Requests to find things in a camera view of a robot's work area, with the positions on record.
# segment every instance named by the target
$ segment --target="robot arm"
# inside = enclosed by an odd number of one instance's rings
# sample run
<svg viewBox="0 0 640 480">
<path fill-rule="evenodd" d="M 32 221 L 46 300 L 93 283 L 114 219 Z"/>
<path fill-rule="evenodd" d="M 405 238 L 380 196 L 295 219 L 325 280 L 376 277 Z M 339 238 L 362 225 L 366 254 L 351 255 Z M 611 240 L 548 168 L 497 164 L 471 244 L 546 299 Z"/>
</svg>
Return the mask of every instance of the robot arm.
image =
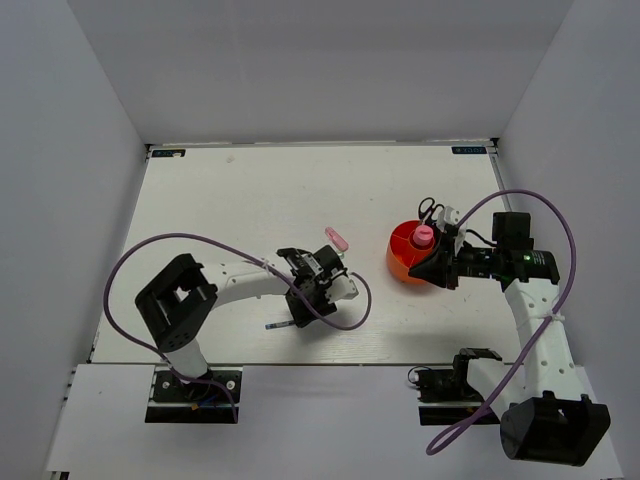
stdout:
<svg viewBox="0 0 640 480">
<path fill-rule="evenodd" d="M 325 246 L 315 253 L 281 249 L 264 259 L 286 275 L 321 315 L 337 311 L 335 302 L 358 290 L 339 255 Z M 315 316 L 286 283 L 266 268 L 247 262 L 200 264 L 191 254 L 173 259 L 137 296 L 135 304 L 158 349 L 179 373 L 207 378 L 208 365 L 196 336 L 214 308 L 245 298 L 284 295 L 293 320 L 267 326 L 308 325 Z"/>
<path fill-rule="evenodd" d="M 559 295 L 553 255 L 533 249 L 529 214 L 494 214 L 495 248 L 476 248 L 464 242 L 451 213 L 450 207 L 440 213 L 436 247 L 409 275 L 449 289 L 460 276 L 498 280 L 524 349 Z M 589 400 L 576 375 L 563 320 L 552 316 L 525 359 L 524 380 L 515 377 L 491 404 L 509 458 L 584 465 L 609 427 L 607 407 Z M 448 378 L 435 370 L 423 372 L 421 381 L 444 399 L 465 388 L 487 398 L 508 369 L 495 352 L 462 349 Z"/>
</svg>

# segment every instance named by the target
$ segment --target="white tabletop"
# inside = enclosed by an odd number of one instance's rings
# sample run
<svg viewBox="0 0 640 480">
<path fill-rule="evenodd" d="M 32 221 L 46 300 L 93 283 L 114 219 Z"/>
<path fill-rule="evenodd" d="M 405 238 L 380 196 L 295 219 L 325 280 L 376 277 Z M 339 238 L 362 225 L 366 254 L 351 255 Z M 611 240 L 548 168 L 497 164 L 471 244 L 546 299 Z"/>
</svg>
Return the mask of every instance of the white tabletop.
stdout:
<svg viewBox="0 0 640 480">
<path fill-rule="evenodd" d="M 450 363 L 461 347 L 489 347 L 506 361 L 519 352 L 515 324 L 498 282 L 461 279 L 456 291 L 409 287 L 385 264 L 391 231 L 433 196 L 466 211 L 498 185 L 487 155 L 453 155 L 448 146 L 255 146 L 191 148 L 180 158 L 151 158 L 126 246 L 165 232 L 210 236 L 266 255 L 295 246 L 316 250 L 335 228 L 351 245 L 345 265 L 373 290 L 368 322 L 352 332 L 320 322 L 267 331 L 289 318 L 284 298 L 262 297 L 215 309 L 198 340 L 211 363 Z M 489 237 L 497 199 L 469 227 Z M 112 310 L 120 325 L 151 342 L 133 300 L 176 255 L 231 262 L 230 254 L 188 240 L 166 240 L 134 255 L 116 278 Z M 356 321 L 366 295 L 340 302 Z M 156 362 L 104 319 L 94 362 Z"/>
</svg>

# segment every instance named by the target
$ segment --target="purple cable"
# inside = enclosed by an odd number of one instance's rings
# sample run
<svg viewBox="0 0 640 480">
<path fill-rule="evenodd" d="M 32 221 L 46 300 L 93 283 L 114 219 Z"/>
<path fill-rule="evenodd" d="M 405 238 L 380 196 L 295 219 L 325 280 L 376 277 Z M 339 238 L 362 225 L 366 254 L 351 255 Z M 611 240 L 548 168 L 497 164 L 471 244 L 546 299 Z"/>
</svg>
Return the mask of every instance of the purple cable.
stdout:
<svg viewBox="0 0 640 480">
<path fill-rule="evenodd" d="M 471 217 L 471 215 L 473 215 L 480 207 L 482 207 L 488 201 L 493 200 L 496 197 L 500 197 L 502 195 L 510 195 L 512 193 L 529 195 L 530 197 L 535 197 L 538 200 L 542 201 L 553 211 L 553 213 L 555 213 L 556 217 L 558 217 L 558 220 L 560 220 L 560 223 L 562 224 L 562 227 L 564 228 L 565 233 L 567 234 L 567 239 L 569 240 L 569 249 L 571 251 L 571 266 L 569 268 L 569 276 L 567 277 L 567 285 L 562 291 L 560 298 L 558 298 L 558 301 L 551 309 L 551 313 L 555 315 L 556 313 L 558 313 L 558 311 L 562 307 L 562 304 L 565 302 L 565 300 L 569 296 L 569 292 L 571 291 L 571 287 L 573 286 L 573 281 L 576 276 L 576 242 L 573 238 L 573 233 L 571 233 L 571 228 L 569 228 L 569 224 L 567 223 L 567 220 L 564 218 L 562 213 L 560 213 L 560 210 L 558 210 L 553 203 L 551 203 L 547 198 L 540 195 L 539 193 L 532 192 L 531 190 L 523 190 L 523 189 L 503 190 L 501 192 L 493 193 L 488 197 L 482 199 L 480 202 L 478 202 L 478 204 L 475 207 L 469 210 L 469 212 L 467 212 L 467 214 L 464 217 L 462 217 L 462 220 L 458 222 L 457 226 L 460 227 L 461 225 L 463 225 L 469 219 L 469 217 Z M 544 321 L 540 324 L 538 329 L 535 331 L 535 333 L 531 336 L 527 344 L 524 346 L 524 348 L 520 352 L 520 355 L 518 355 L 518 358 L 516 359 L 514 364 L 511 366 L 507 374 L 500 381 L 500 383 L 498 383 L 496 388 L 493 390 L 493 392 L 491 392 L 491 394 L 487 397 L 484 403 L 473 413 L 473 415 L 471 415 L 469 418 L 459 421 L 454 425 L 450 425 L 449 427 L 445 428 L 442 432 L 440 432 L 438 435 L 436 435 L 433 440 L 431 440 L 431 442 L 427 446 L 427 455 L 435 455 L 436 453 L 439 453 L 445 448 L 447 448 L 454 440 L 456 440 L 460 435 L 462 435 L 480 417 L 486 415 L 489 412 L 489 407 L 491 406 L 493 401 L 498 397 L 498 395 L 500 395 L 500 392 L 504 390 L 504 387 L 506 387 L 507 384 L 514 377 L 514 375 L 518 371 L 518 368 L 520 368 L 520 366 L 524 363 L 524 359 L 529 354 L 529 352 L 531 351 L 535 343 L 542 336 L 545 329 L 551 324 L 552 319 L 553 317 L 551 315 L 544 318 Z"/>
<path fill-rule="evenodd" d="M 149 245 L 150 243 L 158 242 L 160 240 L 166 240 L 168 238 L 186 238 L 186 239 L 189 239 L 189 240 L 196 240 L 198 242 L 203 242 L 203 243 L 206 243 L 206 244 L 209 244 L 209 245 L 213 245 L 214 247 L 221 248 L 222 250 L 226 250 L 227 252 L 230 252 L 230 253 L 233 253 L 233 254 L 235 254 L 235 255 L 237 255 L 239 257 L 242 257 L 245 260 L 247 260 L 248 262 L 253 263 L 254 265 L 257 265 L 257 266 L 259 266 L 261 268 L 266 268 L 269 272 L 271 272 L 273 275 L 275 275 L 280 280 L 282 280 L 284 283 L 286 283 L 289 286 L 289 288 L 291 289 L 291 291 L 298 298 L 300 298 L 300 300 L 302 301 L 304 306 L 307 307 L 307 309 L 318 320 L 321 320 L 322 322 L 326 323 L 327 325 L 329 325 L 330 327 L 333 327 L 335 329 L 343 330 L 343 331 L 355 330 L 356 328 L 360 327 L 364 322 L 366 322 L 367 318 L 369 317 L 369 313 L 371 312 L 371 302 L 372 302 L 371 288 L 369 288 L 369 284 L 365 281 L 365 279 L 362 278 L 360 275 L 358 275 L 355 272 L 351 272 L 351 275 L 353 275 L 358 280 L 360 280 L 362 282 L 362 284 L 364 285 L 365 290 L 367 291 L 367 309 L 364 312 L 364 316 L 362 317 L 362 319 L 360 319 L 360 321 L 358 321 L 357 323 L 354 323 L 353 325 L 349 325 L 349 326 L 344 327 L 344 326 L 338 325 L 337 323 L 334 323 L 331 320 L 329 320 L 329 319 L 323 317 L 322 315 L 320 315 L 316 311 L 316 309 L 313 308 L 313 305 L 311 305 L 311 303 L 309 303 L 309 301 L 305 298 L 304 294 L 293 284 L 293 282 L 291 280 L 289 280 L 280 271 L 276 270 L 271 265 L 265 263 L 263 260 L 260 260 L 260 259 L 258 259 L 256 257 L 253 257 L 253 256 L 249 255 L 248 253 L 241 252 L 240 250 L 237 250 L 237 249 L 235 249 L 233 247 L 225 245 L 224 243 L 220 243 L 220 242 L 218 242 L 216 240 L 213 240 L 211 238 L 203 237 L 201 235 L 195 235 L 193 233 L 163 233 L 161 235 L 155 235 L 155 236 L 153 236 L 151 238 L 147 238 L 146 240 L 141 241 L 140 243 L 134 245 L 129 250 L 127 250 L 122 255 L 122 257 L 120 257 L 120 260 L 118 260 L 116 262 L 116 264 L 113 266 L 113 269 L 111 270 L 111 273 L 109 274 L 109 277 L 107 278 L 107 283 L 104 286 L 104 292 L 102 294 L 102 308 L 104 309 L 104 315 L 107 318 L 107 321 L 109 322 L 109 325 L 111 325 L 116 332 L 118 332 L 120 335 L 122 335 L 124 338 L 126 338 L 130 342 L 133 342 L 136 345 L 139 345 L 139 346 L 144 347 L 144 348 L 146 348 L 148 350 L 151 350 L 152 352 L 154 352 L 157 355 L 159 355 L 160 358 L 162 358 L 162 360 L 164 360 L 167 364 L 169 364 L 169 370 L 171 371 L 171 373 L 173 373 L 180 380 L 183 380 L 185 382 L 191 382 L 191 383 L 199 383 L 199 384 L 203 384 L 203 385 L 212 385 L 212 386 L 222 390 L 222 392 L 225 394 L 225 396 L 229 400 L 229 404 L 231 405 L 231 411 L 233 413 L 233 421 L 235 423 L 238 423 L 238 413 L 236 412 L 236 407 L 235 407 L 235 403 L 233 401 L 233 397 L 231 396 L 231 392 L 229 392 L 227 387 L 225 387 L 224 385 L 222 385 L 219 382 L 216 382 L 215 380 L 203 380 L 203 379 L 199 379 L 199 378 L 188 377 L 186 375 L 181 374 L 180 372 L 175 370 L 173 367 L 171 367 L 171 364 L 169 363 L 169 359 L 160 350 L 158 350 L 153 345 L 151 345 L 151 344 L 149 344 L 147 342 L 144 342 L 144 341 L 140 340 L 139 338 L 136 338 L 133 335 L 131 335 L 131 334 L 127 333 L 126 331 L 124 331 L 120 327 L 120 325 L 118 325 L 116 323 L 115 319 L 113 318 L 113 314 L 111 313 L 111 308 L 109 307 L 109 295 L 111 293 L 111 287 L 113 286 L 113 281 L 116 278 L 116 274 L 118 273 L 120 268 L 122 268 L 122 265 L 124 265 L 124 262 L 126 262 L 127 259 L 129 259 L 129 257 L 131 257 L 131 255 L 133 255 L 135 252 L 140 250 L 142 247 L 144 247 L 146 245 Z"/>
</svg>

